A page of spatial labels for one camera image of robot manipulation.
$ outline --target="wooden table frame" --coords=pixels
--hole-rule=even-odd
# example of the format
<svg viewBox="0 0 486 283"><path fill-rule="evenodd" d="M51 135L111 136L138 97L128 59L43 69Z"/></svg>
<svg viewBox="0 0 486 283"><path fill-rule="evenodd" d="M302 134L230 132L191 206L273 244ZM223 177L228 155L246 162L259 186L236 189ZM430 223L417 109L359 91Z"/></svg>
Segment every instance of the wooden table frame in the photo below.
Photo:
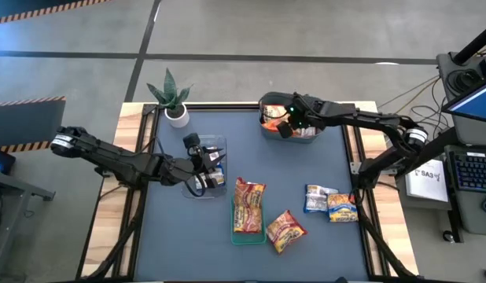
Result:
<svg viewBox="0 0 486 283"><path fill-rule="evenodd" d="M376 105L372 101L357 101L354 103L362 110L376 112ZM257 110L258 104L256 102L191 103L188 104L188 109L190 111ZM155 104L123 104L114 144L133 151L144 149L144 144L150 142L151 134L156 133L159 118L160 110ZM350 162L360 161L366 157L375 157L386 149L383 134L375 130L343 127L343 136L346 148L350 149L347 150L347 158ZM151 146L148 147L150 153L153 151L153 144L151 142ZM390 177L382 176L381 180L395 185L394 180ZM115 179L106 179L103 182L100 194L102 195L115 186ZM113 203L113 208L110 208L110 205L107 204L99 204L100 201L98 201L81 257L79 270L76 275L77 278L91 274L100 262L103 261L102 256L108 254L112 249L118 235L122 234L123 228L129 225L130 219L136 214L138 208L143 209L146 190L147 188L142 191L129 189L126 192L124 190L117 190L116 193L112 193L115 194L113 199L119 199L120 203ZM411 241L399 203L399 194L394 189L378 185L374 190L366 193L363 207L376 230L382 234L385 242L394 251L399 260L408 270L416 274L418 269L414 261ZM120 220L117 231L116 219ZM141 227L141 217L138 217L138 219L138 228L126 243L123 251L119 251L117 260L113 264L112 269L107 273L106 281L132 281ZM111 223L110 226L114 229L113 232L105 229L109 223ZM395 271L388 266L388 263L378 250L372 237L362 226L360 226L360 229L369 279L392 280L391 276L396 274ZM105 239L105 244L101 244L101 239Z"/></svg>

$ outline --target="concrete floor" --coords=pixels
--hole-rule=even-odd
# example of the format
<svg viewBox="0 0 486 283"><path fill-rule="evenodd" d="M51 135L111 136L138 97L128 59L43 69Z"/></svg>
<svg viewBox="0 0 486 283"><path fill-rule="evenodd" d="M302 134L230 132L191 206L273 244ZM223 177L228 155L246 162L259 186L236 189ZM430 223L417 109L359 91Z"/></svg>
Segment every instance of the concrete floor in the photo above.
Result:
<svg viewBox="0 0 486 283"><path fill-rule="evenodd" d="M0 24L0 50L138 53L153 1L113 0ZM163 0L147 52L433 59L485 27L486 0ZM0 101L65 95L63 124L110 142L135 59L34 55L0 57ZM166 67L180 87L193 84L190 101L255 101L267 91L295 90L380 105L436 75L433 65L146 60L133 101L153 101L145 83L162 83ZM444 96L440 83L436 95ZM382 111L396 111L409 97ZM430 92L411 105L433 105ZM24 220L7 272L29 282L73 279L101 178L86 162L47 151L17 157L15 175L57 196L31 204L36 214ZM486 237L451 245L441 239L436 212L404 212L422 275L485 281Z"/></svg>

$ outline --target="potted plant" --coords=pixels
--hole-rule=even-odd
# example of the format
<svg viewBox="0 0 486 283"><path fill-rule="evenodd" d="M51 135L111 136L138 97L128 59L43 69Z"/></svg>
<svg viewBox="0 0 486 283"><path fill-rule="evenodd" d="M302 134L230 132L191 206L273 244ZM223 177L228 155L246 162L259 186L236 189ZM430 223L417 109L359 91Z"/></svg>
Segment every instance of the potted plant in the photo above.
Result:
<svg viewBox="0 0 486 283"><path fill-rule="evenodd" d="M159 101L159 104L164 107L164 114L173 127L180 128L187 125L189 113L183 102L189 97L190 87L183 89L178 94L175 80L168 68L166 68L166 76L164 77L164 90L158 90L150 83L147 83L147 87Z"/></svg>

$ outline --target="computer monitor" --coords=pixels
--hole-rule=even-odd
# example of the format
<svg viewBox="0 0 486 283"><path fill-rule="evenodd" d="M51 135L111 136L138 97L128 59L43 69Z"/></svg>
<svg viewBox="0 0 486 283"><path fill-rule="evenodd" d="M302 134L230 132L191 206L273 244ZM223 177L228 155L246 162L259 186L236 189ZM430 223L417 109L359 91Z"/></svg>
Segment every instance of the computer monitor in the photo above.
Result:
<svg viewBox="0 0 486 283"><path fill-rule="evenodd" d="M486 79L449 101L442 112L486 122Z"/></svg>

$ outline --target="yellow black warning tape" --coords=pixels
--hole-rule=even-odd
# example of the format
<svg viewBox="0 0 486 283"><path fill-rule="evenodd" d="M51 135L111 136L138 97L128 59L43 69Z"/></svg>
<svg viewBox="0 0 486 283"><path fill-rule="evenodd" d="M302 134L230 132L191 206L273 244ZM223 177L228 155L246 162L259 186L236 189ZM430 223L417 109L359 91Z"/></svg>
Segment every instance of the yellow black warning tape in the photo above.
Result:
<svg viewBox="0 0 486 283"><path fill-rule="evenodd" d="M59 5L59 6L49 7L49 8L45 8L45 9L38 9L38 10L35 10L35 11L17 13L15 15L8 15L7 17L5 17L5 16L1 17L0 18L0 24L8 23L8 22L15 21L15 20L23 20L23 19L27 19L27 18L31 18L31 17L47 15L47 14L50 14L50 13L67 11L67 10L70 10L70 9L76 9L76 8L79 8L79 7L84 7L84 6L89 6L89 5L103 3L103 2L109 2L109 1L112 1L112 0L81 0L81 1L78 1L78 2L67 3L65 5Z"/></svg>
<svg viewBox="0 0 486 283"><path fill-rule="evenodd" d="M50 141L37 141L32 143L19 145L4 145L0 147L0 151L4 153L19 153L32 150L48 149L51 145Z"/></svg>
<svg viewBox="0 0 486 283"><path fill-rule="evenodd" d="M22 105L22 104L29 104L29 103L40 103L40 102L48 102L48 101L66 101L67 98L62 97L44 97L44 98L36 98L36 99L27 99L22 101L2 101L0 102L0 107L2 106L10 106L10 105Z"/></svg>

